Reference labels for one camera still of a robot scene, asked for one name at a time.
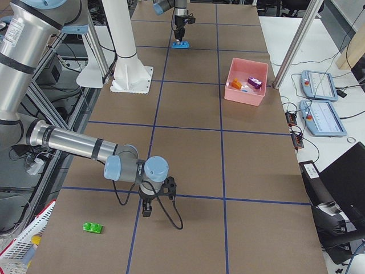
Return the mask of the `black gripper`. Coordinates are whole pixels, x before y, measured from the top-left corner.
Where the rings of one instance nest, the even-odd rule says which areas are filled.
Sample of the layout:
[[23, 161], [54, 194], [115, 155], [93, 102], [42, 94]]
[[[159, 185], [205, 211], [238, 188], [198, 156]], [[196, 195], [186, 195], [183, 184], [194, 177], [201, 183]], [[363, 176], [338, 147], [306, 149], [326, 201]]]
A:
[[158, 194], [152, 192], [152, 194], [146, 194], [142, 187], [139, 187], [139, 196], [143, 201], [143, 217], [150, 217], [152, 213], [152, 200], [157, 198]]
[[174, 16], [174, 23], [175, 23], [174, 35], [176, 41], [183, 40], [183, 37], [185, 35], [185, 21], [186, 21], [186, 15]]

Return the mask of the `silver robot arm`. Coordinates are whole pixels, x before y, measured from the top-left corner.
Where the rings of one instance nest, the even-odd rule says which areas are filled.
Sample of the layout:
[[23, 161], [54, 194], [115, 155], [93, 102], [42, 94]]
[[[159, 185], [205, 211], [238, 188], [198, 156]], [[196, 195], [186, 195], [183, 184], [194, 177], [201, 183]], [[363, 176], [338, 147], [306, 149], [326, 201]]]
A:
[[127, 2], [102, 3], [113, 47], [111, 63], [86, 1], [11, 1], [10, 5], [14, 15], [1, 42], [1, 148], [42, 146], [101, 162], [106, 179], [138, 186], [146, 217], [153, 200], [163, 195], [174, 199], [175, 184], [164, 158], [142, 160], [132, 145], [72, 131], [35, 82], [58, 45], [74, 34], [81, 35], [94, 54], [101, 84], [112, 75], [113, 92], [148, 93], [153, 68], [137, 56]]
[[172, 26], [177, 45], [184, 43], [185, 25], [194, 23], [194, 17], [188, 14], [187, 0], [161, 0], [153, 1], [153, 8], [157, 15], [161, 15], [166, 11], [173, 9]]

